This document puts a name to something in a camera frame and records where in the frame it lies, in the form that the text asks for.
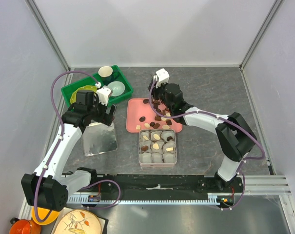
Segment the silver tin lid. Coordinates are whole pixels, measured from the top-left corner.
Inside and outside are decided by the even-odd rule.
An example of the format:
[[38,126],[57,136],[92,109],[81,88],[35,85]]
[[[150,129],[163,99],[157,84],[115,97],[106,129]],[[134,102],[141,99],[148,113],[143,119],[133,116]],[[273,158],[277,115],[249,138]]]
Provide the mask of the silver tin lid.
[[118,148],[114,123],[91,123],[82,135],[82,149],[86,157],[115,151]]

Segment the pink plastic tray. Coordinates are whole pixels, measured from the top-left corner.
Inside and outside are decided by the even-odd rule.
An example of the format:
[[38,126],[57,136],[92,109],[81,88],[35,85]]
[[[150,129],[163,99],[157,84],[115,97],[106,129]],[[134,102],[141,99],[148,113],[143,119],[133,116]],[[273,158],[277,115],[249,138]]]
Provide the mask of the pink plastic tray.
[[172,129],[176,133],[182,131],[182,124],[168,119],[170,113],[164,104],[159,101],[154,104],[157,111],[165,117],[157,117],[146,98],[132,98],[128,101],[126,130],[130,133],[139,133],[141,130]]

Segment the white oval chocolate piece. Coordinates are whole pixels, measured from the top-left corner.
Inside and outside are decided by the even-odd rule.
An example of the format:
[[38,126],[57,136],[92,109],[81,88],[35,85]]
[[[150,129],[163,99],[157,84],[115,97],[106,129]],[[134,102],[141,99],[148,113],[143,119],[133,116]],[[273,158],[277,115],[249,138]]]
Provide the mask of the white oval chocolate piece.
[[151,139],[152,139],[153,141],[160,141],[160,139],[161,139],[161,134],[160,134],[160,133],[152,133],[152,134],[151,134]]

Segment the brown oval chocolate piece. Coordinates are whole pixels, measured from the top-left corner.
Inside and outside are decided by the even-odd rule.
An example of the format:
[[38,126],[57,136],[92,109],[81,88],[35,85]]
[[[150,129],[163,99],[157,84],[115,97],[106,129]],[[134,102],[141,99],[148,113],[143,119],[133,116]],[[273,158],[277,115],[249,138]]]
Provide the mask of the brown oval chocolate piece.
[[145,151],[149,150],[149,146],[147,146],[147,145],[142,146],[141,150],[145,152]]

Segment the white egg chocolate piece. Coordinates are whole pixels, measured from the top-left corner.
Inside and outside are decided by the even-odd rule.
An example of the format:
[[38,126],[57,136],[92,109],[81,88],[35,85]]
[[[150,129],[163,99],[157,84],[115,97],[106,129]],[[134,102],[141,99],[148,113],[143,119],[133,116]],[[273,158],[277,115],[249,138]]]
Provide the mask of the white egg chocolate piece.
[[158,149],[159,149],[159,145],[158,145],[157,143],[154,143],[152,147],[153,147],[153,149],[155,149],[155,150],[158,150]]

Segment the pink chocolate tin box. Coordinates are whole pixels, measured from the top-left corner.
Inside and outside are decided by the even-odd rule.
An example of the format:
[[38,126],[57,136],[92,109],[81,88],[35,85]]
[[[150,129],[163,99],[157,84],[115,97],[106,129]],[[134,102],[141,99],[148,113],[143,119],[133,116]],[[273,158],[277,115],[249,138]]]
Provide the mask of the pink chocolate tin box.
[[138,162],[141,168],[172,168],[177,163],[174,130],[142,130],[138,143]]

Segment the metal tongs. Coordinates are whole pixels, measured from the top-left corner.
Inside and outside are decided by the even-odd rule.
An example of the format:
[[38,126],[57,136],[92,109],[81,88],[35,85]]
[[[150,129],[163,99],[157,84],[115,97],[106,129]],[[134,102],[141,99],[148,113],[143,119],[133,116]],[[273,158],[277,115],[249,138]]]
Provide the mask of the metal tongs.
[[157,80],[158,80],[157,75],[156,75],[156,74],[152,75],[152,77],[151,77],[151,83],[152,83],[152,84],[153,84],[153,83],[157,83]]

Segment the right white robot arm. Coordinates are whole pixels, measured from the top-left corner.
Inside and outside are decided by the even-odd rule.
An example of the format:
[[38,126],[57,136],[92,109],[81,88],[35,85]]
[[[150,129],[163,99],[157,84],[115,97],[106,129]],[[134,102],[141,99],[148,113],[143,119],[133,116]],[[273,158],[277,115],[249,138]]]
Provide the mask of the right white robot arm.
[[149,87],[149,101],[160,101],[170,113],[168,118],[186,126],[198,127],[215,134],[224,154],[224,159],[216,172],[215,188],[225,192],[232,186],[244,157],[258,144],[253,131],[241,114],[217,115],[203,111],[183,98],[179,85],[162,83],[152,79]]

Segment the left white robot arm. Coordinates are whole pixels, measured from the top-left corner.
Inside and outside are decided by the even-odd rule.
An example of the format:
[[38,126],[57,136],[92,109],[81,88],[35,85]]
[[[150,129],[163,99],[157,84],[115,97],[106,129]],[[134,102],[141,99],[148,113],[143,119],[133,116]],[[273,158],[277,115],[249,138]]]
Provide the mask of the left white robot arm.
[[61,211],[73,193],[84,188],[92,192],[98,187],[95,171],[81,168],[63,177],[62,172],[69,155],[91,122],[110,126],[115,105],[108,109],[112,91],[104,86],[96,92],[79,90],[76,101],[61,116],[59,131],[49,151],[32,174],[25,174],[21,185],[28,205]]

